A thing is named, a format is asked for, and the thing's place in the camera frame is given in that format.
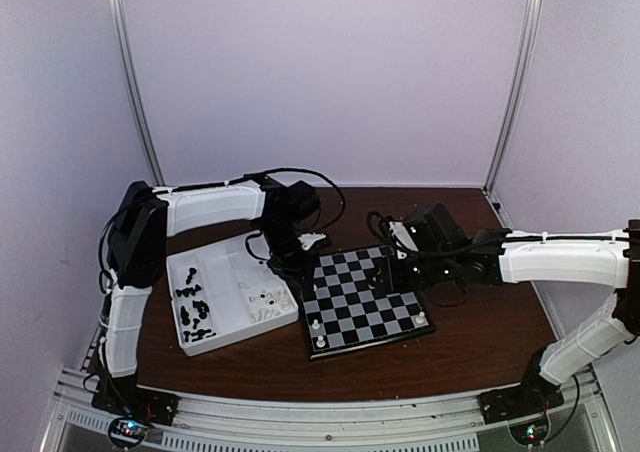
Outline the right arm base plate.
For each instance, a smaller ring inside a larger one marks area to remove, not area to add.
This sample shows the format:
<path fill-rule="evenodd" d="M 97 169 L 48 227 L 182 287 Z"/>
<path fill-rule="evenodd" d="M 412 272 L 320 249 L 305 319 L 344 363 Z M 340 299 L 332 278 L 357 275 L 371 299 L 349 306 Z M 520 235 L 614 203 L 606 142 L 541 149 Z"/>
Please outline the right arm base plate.
<path fill-rule="evenodd" d="M 559 390 L 540 392 L 522 385 L 483 392 L 477 400 L 485 424 L 543 415 L 565 403 Z"/>

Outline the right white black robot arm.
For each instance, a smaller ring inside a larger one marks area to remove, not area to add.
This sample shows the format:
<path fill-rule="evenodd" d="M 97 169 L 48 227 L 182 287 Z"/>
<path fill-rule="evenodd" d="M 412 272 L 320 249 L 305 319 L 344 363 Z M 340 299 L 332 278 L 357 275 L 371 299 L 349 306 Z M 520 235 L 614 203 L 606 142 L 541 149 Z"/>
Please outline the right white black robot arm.
<path fill-rule="evenodd" d="M 512 402 L 530 414 L 576 372 L 639 335 L 639 222 L 623 229 L 551 234 L 396 221 L 371 212 L 367 227 L 396 255 L 391 266 L 411 285 L 564 282 L 606 286 L 611 294 L 564 338 L 535 352 Z"/>

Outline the white compartment tray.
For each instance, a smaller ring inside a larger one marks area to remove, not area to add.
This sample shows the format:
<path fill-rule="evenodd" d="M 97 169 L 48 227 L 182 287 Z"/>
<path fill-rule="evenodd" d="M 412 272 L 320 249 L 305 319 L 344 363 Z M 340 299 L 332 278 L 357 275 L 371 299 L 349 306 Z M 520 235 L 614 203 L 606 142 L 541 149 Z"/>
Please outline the white compartment tray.
<path fill-rule="evenodd" d="M 262 237 L 251 239 L 243 234 L 196 249 L 173 254 L 166 259 L 167 280 L 178 343 L 183 352 L 193 357 L 273 331 L 296 322 L 296 314 L 252 323 L 248 296 L 262 288 L 287 286 L 267 266 L 268 247 Z M 182 345 L 178 335 L 172 286 L 177 272 L 188 265 L 199 269 L 204 279 L 205 294 L 211 305 L 217 335 L 194 345 Z"/>

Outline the black white chess board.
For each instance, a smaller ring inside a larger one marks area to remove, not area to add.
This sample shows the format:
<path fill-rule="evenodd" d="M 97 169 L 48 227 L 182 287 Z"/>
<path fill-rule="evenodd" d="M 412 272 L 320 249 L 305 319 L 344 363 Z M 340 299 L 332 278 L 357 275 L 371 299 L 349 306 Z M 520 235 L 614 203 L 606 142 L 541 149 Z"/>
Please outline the black white chess board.
<path fill-rule="evenodd" d="M 373 260 L 390 256 L 389 247 L 373 245 L 319 256 L 304 279 L 300 321 L 310 360 L 407 340 L 436 331 L 428 310 L 414 291 L 374 292 L 369 285 Z M 424 324 L 416 324 L 419 312 Z M 321 323 L 313 330 L 314 319 Z M 315 340 L 323 337 L 319 349 Z"/>

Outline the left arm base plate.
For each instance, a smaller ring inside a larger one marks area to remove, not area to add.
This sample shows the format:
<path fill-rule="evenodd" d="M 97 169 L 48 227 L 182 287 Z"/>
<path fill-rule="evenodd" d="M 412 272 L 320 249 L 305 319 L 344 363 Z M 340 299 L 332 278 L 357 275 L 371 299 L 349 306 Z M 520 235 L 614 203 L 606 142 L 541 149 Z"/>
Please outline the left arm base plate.
<path fill-rule="evenodd" d="M 171 426 L 179 405 L 179 398 L 170 393 L 139 389 L 126 404 L 115 393 L 95 392 L 93 408 L 110 414 L 125 416 L 145 424 Z"/>

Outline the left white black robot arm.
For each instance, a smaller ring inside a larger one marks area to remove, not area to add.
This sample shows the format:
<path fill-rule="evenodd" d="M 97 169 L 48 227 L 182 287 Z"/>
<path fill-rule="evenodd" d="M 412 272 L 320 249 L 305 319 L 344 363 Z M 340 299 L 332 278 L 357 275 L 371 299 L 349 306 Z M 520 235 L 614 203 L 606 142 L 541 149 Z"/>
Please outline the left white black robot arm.
<path fill-rule="evenodd" d="M 143 408 L 137 348 L 161 279 L 174 290 L 170 329 L 189 356 L 294 322 L 294 292 L 315 241 L 298 226 L 319 206 L 310 184 L 285 185 L 265 173 L 193 186 L 130 184 L 98 253 L 106 401 L 123 416 Z"/>

